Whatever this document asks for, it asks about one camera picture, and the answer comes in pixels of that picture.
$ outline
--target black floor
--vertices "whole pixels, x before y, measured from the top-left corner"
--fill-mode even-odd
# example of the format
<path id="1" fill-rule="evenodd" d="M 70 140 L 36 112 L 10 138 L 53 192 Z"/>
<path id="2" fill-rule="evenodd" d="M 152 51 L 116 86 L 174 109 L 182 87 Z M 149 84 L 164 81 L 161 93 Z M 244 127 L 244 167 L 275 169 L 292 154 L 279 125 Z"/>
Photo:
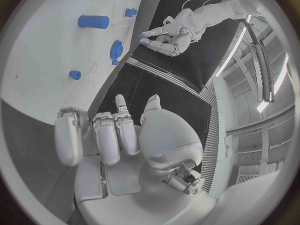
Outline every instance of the black floor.
<path id="1" fill-rule="evenodd" d="M 186 120 L 197 132 L 203 148 L 205 147 L 211 105 L 199 97 L 159 76 L 127 64 L 120 70 L 118 77 L 109 88 L 98 112 L 116 113 L 115 97 L 118 94 L 124 96 L 136 125 L 141 125 L 140 118 L 147 100 L 152 95 L 158 94 L 161 107 Z"/>
<path id="2" fill-rule="evenodd" d="M 167 16 L 173 18 L 181 11 L 186 0 L 160 0 L 150 29 L 163 26 Z M 189 1 L 184 8 L 195 10 L 206 0 Z M 207 4 L 219 3 L 221 0 L 212 0 Z M 166 56 L 139 45 L 133 52 L 134 57 L 145 60 L 180 77 L 191 88 L 201 91 L 213 75 L 225 52 L 227 51 L 238 28 L 235 20 L 227 19 L 208 27 L 199 42 L 195 42 L 182 54 L 176 57 Z"/>

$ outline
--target blue cylinder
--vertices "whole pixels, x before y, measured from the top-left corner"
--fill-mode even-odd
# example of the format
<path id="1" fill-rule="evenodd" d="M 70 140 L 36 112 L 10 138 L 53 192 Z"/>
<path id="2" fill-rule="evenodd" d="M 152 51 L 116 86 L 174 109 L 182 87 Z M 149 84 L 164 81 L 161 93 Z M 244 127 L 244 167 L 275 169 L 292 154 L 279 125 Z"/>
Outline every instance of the blue cylinder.
<path id="1" fill-rule="evenodd" d="M 70 71 L 69 76 L 70 76 L 72 79 L 79 80 L 79 79 L 81 78 L 81 72 L 80 72 L 80 71 L 77 71 L 77 70 Z"/>
<path id="2" fill-rule="evenodd" d="M 78 19 L 78 26 L 81 28 L 106 29 L 110 24 L 108 16 L 86 16 L 82 15 Z"/>

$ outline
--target fluorescent light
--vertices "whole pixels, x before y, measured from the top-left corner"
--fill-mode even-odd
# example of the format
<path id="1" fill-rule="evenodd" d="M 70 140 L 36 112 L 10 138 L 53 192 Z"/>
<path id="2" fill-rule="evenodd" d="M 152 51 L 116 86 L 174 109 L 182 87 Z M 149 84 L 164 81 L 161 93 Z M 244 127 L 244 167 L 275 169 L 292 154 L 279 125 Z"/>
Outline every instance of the fluorescent light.
<path id="1" fill-rule="evenodd" d="M 247 18 L 247 22 L 249 23 L 250 22 L 250 19 L 251 19 L 251 15 L 248 16 Z M 221 66 L 220 70 L 216 73 L 216 77 L 218 77 L 222 72 L 223 70 L 225 69 L 225 67 L 227 66 L 227 64 L 229 63 L 229 61 L 231 60 L 231 58 L 233 57 L 233 55 L 235 54 L 236 50 L 238 49 L 238 46 L 240 45 L 242 39 L 243 39 L 243 36 L 245 35 L 245 32 L 246 32 L 247 28 L 244 27 L 235 46 L 233 47 L 231 53 L 229 54 L 229 56 L 227 57 L 226 61 L 224 62 L 224 64 Z"/>
<path id="2" fill-rule="evenodd" d="M 281 72 L 279 74 L 279 77 L 277 78 L 277 81 L 275 82 L 274 85 L 274 93 L 276 94 L 281 86 L 281 84 L 283 83 L 286 74 L 287 74 L 287 63 L 289 61 L 289 56 L 288 54 L 285 55 L 285 59 L 284 59 L 284 63 L 283 63 L 283 67 L 281 69 Z M 268 106 L 269 102 L 262 102 L 258 107 L 257 110 L 261 113 L 267 106 Z"/>

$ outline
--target light fixture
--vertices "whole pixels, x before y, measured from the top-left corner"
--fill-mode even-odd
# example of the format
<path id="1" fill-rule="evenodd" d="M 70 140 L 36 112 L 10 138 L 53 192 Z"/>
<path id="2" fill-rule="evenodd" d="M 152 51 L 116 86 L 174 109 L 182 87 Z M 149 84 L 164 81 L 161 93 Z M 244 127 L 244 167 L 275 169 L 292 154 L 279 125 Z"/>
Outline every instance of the light fixture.
<path id="1" fill-rule="evenodd" d="M 251 19 L 251 15 L 248 16 L 247 18 L 247 22 L 249 23 L 250 22 L 250 19 Z M 234 53 L 236 52 L 236 50 L 238 49 L 238 46 L 240 45 L 244 35 L 245 35 L 245 32 L 246 32 L 247 28 L 246 26 L 243 28 L 235 46 L 233 47 L 231 53 L 229 54 L 229 56 L 227 57 L 226 61 L 223 63 L 223 65 L 221 66 L 220 70 L 216 73 L 216 77 L 218 77 L 222 72 L 223 70 L 225 69 L 225 67 L 227 66 L 227 64 L 229 63 L 229 61 L 231 60 L 231 58 L 233 57 Z"/>
<path id="2" fill-rule="evenodd" d="M 281 84 L 283 83 L 285 77 L 286 77 L 286 74 L 287 74 L 287 63 L 289 61 L 289 56 L 288 54 L 286 53 L 285 55 L 285 59 L 284 59 L 284 63 L 283 63 L 283 67 L 281 69 L 281 72 L 279 74 L 279 77 L 277 79 L 277 81 L 275 82 L 275 85 L 274 85 L 274 94 L 276 94 L 281 86 Z M 268 106 L 269 102 L 262 102 L 258 107 L 257 107 L 257 110 L 261 113 L 267 106 Z"/>

